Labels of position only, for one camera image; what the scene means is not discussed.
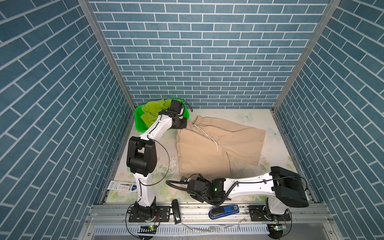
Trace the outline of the beige drawstring shorts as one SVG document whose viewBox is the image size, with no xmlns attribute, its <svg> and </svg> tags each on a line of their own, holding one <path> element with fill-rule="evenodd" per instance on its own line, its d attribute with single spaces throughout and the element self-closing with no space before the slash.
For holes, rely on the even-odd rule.
<svg viewBox="0 0 384 240">
<path fill-rule="evenodd" d="M 179 174 L 202 174 L 205 179 L 235 178 L 231 167 L 245 170 L 240 178 L 252 174 L 261 157 L 266 132 L 228 120 L 198 116 L 177 131 Z"/>
</svg>

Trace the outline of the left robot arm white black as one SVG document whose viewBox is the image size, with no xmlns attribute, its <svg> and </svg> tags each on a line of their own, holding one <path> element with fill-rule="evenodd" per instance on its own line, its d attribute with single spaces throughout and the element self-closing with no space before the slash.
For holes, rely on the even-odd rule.
<svg viewBox="0 0 384 240">
<path fill-rule="evenodd" d="M 151 173 L 157 165 L 156 144 L 169 129 L 184 129 L 189 118 L 186 101 L 173 98 L 150 102 L 135 110 L 135 119 L 147 127 L 138 137 L 128 141 L 127 167 L 134 174 L 138 187 L 138 198 L 132 211 L 144 221 L 156 214 L 156 197 L 152 190 L 155 185 Z"/>
</svg>

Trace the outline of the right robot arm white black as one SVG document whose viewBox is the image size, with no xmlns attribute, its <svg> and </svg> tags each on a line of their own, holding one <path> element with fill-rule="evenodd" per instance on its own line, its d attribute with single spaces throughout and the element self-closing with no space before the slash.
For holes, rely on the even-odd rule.
<svg viewBox="0 0 384 240">
<path fill-rule="evenodd" d="M 282 167 L 271 167 L 269 173 L 243 179 L 219 178 L 212 181 L 202 176 L 196 179 L 181 178 L 181 184 L 192 198 L 213 206 L 220 206 L 242 196 L 265 196 L 266 211 L 283 215 L 288 208 L 306 208 L 309 202 L 303 177 Z"/>
</svg>

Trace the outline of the lime green shorts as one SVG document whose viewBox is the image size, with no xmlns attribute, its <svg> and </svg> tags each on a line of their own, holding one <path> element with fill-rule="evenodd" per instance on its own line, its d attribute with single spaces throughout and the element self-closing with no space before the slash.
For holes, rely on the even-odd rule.
<svg viewBox="0 0 384 240">
<path fill-rule="evenodd" d="M 141 120 L 149 128 L 158 118 L 159 112 L 168 109 L 171 105 L 171 99 L 161 99 L 157 101 L 151 101 L 142 107 L 143 114 L 140 116 Z"/>
</svg>

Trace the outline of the blue black stapler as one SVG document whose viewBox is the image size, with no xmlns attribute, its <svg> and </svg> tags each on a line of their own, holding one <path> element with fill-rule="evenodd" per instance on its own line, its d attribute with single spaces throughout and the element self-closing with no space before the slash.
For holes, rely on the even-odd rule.
<svg viewBox="0 0 384 240">
<path fill-rule="evenodd" d="M 230 215 L 238 214 L 240 212 L 238 205 L 225 205 L 211 209 L 209 211 L 209 218 L 216 220 L 219 218 L 227 217 Z"/>
</svg>

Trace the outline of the black remote-like device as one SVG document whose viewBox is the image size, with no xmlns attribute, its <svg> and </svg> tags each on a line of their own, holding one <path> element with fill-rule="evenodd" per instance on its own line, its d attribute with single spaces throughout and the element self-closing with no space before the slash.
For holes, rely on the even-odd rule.
<svg viewBox="0 0 384 240">
<path fill-rule="evenodd" d="M 172 200 L 172 212 L 174 215 L 175 225 L 180 224 L 181 223 L 181 212 L 180 212 L 179 202 L 176 199 Z"/>
</svg>

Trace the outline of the green plastic basket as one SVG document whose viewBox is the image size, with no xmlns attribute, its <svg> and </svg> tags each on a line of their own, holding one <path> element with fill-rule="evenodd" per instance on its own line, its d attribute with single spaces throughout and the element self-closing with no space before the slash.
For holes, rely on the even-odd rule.
<svg viewBox="0 0 384 240">
<path fill-rule="evenodd" d="M 183 104 L 183 108 L 184 108 L 184 114 L 183 114 L 183 117 L 184 118 L 187 118 L 189 119 L 190 117 L 190 112 L 193 112 L 193 108 L 192 106 L 186 102 L 186 100 L 184 99 L 181 99 L 181 98 L 171 98 L 171 100 L 175 100 L 175 101 L 179 101 Z M 141 133 L 144 133 L 146 130 L 148 130 L 149 128 L 146 126 L 146 124 L 143 122 L 143 120 L 141 120 L 140 116 L 143 114 L 143 111 L 142 111 L 142 107 L 144 105 L 141 105 L 141 106 L 138 106 L 136 109 L 135 109 L 135 112 L 134 112 L 134 116 L 135 116 L 135 126 L 136 126 L 136 129 L 141 132 Z"/>
</svg>

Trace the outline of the left circuit board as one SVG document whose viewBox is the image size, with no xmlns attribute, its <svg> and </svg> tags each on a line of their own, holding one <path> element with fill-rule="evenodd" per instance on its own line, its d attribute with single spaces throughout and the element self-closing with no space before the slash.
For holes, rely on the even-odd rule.
<svg viewBox="0 0 384 240">
<path fill-rule="evenodd" d="M 157 233 L 157 226 L 140 226 L 138 234 L 144 235 L 144 234 L 152 234 L 155 235 Z"/>
</svg>

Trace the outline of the circuit board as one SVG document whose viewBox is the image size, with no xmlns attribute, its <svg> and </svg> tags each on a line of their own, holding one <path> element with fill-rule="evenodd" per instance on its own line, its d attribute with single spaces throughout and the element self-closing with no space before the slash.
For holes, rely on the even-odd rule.
<svg viewBox="0 0 384 240">
<path fill-rule="evenodd" d="M 155 235 L 157 233 L 157 226 L 140 226 L 138 234 L 144 235 L 144 234 L 152 234 Z"/>
<path fill-rule="evenodd" d="M 268 227 L 268 237 L 273 240 L 279 240 L 284 235 L 284 227 L 280 224 L 267 225 Z"/>
</svg>

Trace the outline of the white blue paper card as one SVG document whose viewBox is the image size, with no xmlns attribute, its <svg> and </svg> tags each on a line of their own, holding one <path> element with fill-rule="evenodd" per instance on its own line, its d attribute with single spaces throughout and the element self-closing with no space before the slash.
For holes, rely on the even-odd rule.
<svg viewBox="0 0 384 240">
<path fill-rule="evenodd" d="M 107 190 L 109 191 L 118 191 L 125 193 L 137 193 L 137 185 L 132 182 L 125 181 L 110 181 L 108 184 Z"/>
</svg>

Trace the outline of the right circuit board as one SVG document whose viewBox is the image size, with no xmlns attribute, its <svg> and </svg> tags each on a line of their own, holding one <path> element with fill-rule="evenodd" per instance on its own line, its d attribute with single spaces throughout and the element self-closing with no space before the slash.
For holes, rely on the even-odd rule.
<svg viewBox="0 0 384 240">
<path fill-rule="evenodd" d="M 268 227 L 268 237 L 273 240 L 279 240 L 284 235 L 284 227 L 280 224 L 267 225 Z"/>
</svg>

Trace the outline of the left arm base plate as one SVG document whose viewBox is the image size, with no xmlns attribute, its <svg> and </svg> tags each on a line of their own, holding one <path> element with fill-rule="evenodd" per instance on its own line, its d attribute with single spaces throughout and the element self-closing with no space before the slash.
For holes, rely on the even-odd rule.
<svg viewBox="0 0 384 240">
<path fill-rule="evenodd" d="M 155 219 L 161 223 L 167 223 L 170 215 L 170 206 L 143 207 L 135 204 L 130 209 L 127 218 L 130 223 L 152 222 Z"/>
</svg>

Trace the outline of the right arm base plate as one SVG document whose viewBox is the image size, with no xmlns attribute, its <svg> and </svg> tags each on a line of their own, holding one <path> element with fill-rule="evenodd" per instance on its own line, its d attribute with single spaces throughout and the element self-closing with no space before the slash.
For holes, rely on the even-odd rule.
<svg viewBox="0 0 384 240">
<path fill-rule="evenodd" d="M 249 206 L 249 214 L 252 222 L 280 222 L 280 221 L 290 221 L 291 214 L 289 209 L 285 211 L 283 215 L 272 214 L 266 205 L 251 205 Z"/>
</svg>

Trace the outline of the aluminium front rail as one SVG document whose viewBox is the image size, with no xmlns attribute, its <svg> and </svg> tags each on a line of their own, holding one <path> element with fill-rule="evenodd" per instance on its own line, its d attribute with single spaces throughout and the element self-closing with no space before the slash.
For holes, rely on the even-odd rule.
<svg viewBox="0 0 384 240">
<path fill-rule="evenodd" d="M 233 209 L 237 205 L 238 212 L 214 218 L 213 214 L 224 208 Z M 131 212 L 132 204 L 93 205 L 87 216 L 85 226 L 149 226 L 164 225 L 244 225 L 244 224 L 330 224 L 334 221 L 325 204 L 310 203 L 306 208 L 289 208 L 281 216 L 267 213 L 261 202 L 225 203 L 214 207 L 202 203 L 180 203 L 172 207 L 170 203 L 160 203 L 157 215 L 149 220 L 140 220 L 137 213 Z"/>
</svg>

